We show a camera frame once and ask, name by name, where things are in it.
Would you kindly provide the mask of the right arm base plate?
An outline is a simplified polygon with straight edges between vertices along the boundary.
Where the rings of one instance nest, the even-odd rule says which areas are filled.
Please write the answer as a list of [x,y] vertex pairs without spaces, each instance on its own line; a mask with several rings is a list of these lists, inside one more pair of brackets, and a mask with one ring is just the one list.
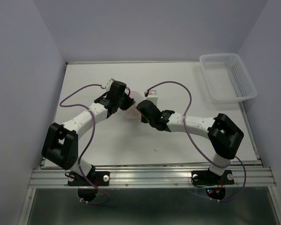
[[231,170],[225,170],[223,175],[219,176],[209,170],[192,171],[191,182],[195,186],[215,186],[215,185],[233,185],[234,177]]

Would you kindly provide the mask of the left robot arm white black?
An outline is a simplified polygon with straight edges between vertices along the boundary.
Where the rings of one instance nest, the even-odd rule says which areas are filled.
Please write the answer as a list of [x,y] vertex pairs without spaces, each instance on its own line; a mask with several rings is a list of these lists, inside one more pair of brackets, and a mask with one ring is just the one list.
[[79,180],[91,184],[95,179],[94,166],[82,159],[79,153],[79,139],[89,130],[95,131],[96,124],[108,119],[118,109],[127,110],[135,100],[129,96],[130,89],[123,82],[110,79],[103,95],[94,100],[90,106],[83,104],[66,105],[64,100],[60,107],[82,107],[84,111],[63,124],[52,123],[47,131],[42,156],[64,170],[79,175]]

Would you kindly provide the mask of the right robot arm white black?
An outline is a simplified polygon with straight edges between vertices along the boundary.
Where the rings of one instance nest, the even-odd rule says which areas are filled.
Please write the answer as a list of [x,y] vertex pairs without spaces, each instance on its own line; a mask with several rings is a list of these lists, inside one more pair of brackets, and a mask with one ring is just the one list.
[[[160,111],[149,100],[140,102],[136,109],[141,113],[141,122],[148,123],[158,131],[186,133],[197,151],[210,162],[206,177],[212,183],[223,178],[225,169],[236,157],[244,138],[243,131],[223,113],[214,118],[186,116],[172,110]],[[191,135],[204,137],[211,142],[215,151],[212,160],[198,148]]]

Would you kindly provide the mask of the white mesh laundry bag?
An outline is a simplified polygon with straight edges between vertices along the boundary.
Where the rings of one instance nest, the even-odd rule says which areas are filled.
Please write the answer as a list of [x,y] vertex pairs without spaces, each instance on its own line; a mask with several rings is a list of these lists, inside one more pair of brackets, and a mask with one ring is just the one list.
[[119,110],[119,113],[126,119],[131,119],[131,120],[141,119],[141,113],[136,109],[136,107],[141,101],[145,99],[144,96],[142,96],[137,91],[131,91],[129,96],[134,99],[135,103],[125,111]]

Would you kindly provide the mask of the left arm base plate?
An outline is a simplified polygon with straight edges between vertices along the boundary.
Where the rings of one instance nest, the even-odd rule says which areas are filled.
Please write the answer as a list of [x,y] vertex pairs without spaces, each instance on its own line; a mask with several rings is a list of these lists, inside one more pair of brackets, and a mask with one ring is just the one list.
[[[90,187],[90,184],[85,180],[85,178],[79,174],[74,172],[65,172],[65,176],[68,178],[67,185],[70,187]],[[97,187],[109,186],[109,171],[89,172],[86,177]]]

